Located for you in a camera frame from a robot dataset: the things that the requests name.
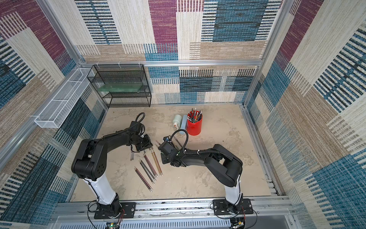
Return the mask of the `yellow striped pencil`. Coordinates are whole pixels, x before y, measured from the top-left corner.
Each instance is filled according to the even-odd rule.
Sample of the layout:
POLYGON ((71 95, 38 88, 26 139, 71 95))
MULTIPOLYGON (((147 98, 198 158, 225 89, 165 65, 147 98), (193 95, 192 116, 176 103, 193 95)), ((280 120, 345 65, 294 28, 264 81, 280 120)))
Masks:
POLYGON ((154 162, 155 162, 155 164, 156 164, 156 167, 157 167, 157 169, 158 169, 159 175, 160 175, 160 176, 163 176, 163 172, 162 172, 162 170, 161 170, 161 167, 160 167, 160 165, 159 165, 159 161, 158 161, 158 159, 157 159, 157 156, 156 156, 156 153, 155 153, 155 151, 154 151, 154 150, 152 150, 152 157, 153 157, 154 162))

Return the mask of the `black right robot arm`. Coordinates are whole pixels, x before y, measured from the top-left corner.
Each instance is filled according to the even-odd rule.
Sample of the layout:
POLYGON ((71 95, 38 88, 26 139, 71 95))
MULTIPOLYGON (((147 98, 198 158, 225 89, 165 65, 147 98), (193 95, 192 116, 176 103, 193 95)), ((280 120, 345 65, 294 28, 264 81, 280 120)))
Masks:
POLYGON ((243 162, 226 148, 215 144, 212 148, 191 150, 188 144, 189 134, 186 130, 177 130, 163 138, 158 150, 161 153, 163 164, 173 167, 201 166, 206 167, 216 179, 225 187, 225 200, 230 207, 239 205, 242 198, 240 177, 243 172, 243 162), (186 139, 183 144, 173 143, 175 134, 184 132, 186 139))

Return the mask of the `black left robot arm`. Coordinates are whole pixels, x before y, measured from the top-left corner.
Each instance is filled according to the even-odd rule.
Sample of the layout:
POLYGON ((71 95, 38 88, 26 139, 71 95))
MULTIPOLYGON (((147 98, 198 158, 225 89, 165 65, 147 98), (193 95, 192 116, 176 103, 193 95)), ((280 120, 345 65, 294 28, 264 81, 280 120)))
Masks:
POLYGON ((96 196, 96 212, 104 214, 107 218, 116 218, 122 210, 119 196, 112 189, 105 174, 107 155, 121 146, 135 148, 133 153, 151 148, 150 137, 144 133, 144 118, 145 113, 141 112, 126 129, 101 138, 82 140, 73 160, 72 173, 89 185, 96 196))

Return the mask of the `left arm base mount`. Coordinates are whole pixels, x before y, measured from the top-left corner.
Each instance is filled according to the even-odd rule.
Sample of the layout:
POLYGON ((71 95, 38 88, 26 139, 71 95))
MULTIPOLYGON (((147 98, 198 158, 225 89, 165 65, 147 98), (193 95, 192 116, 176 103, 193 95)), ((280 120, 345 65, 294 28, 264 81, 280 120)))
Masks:
POLYGON ((132 219, 135 213, 136 202, 120 202, 118 205, 102 205, 97 203, 94 219, 132 219))

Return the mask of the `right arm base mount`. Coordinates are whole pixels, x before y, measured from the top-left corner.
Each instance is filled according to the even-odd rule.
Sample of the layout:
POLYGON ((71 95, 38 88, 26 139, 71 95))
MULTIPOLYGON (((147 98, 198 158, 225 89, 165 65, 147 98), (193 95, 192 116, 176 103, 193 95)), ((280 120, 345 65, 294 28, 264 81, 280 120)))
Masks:
POLYGON ((248 198, 240 198, 236 205, 225 199, 214 199, 210 208, 216 216, 254 214, 251 200, 248 198))

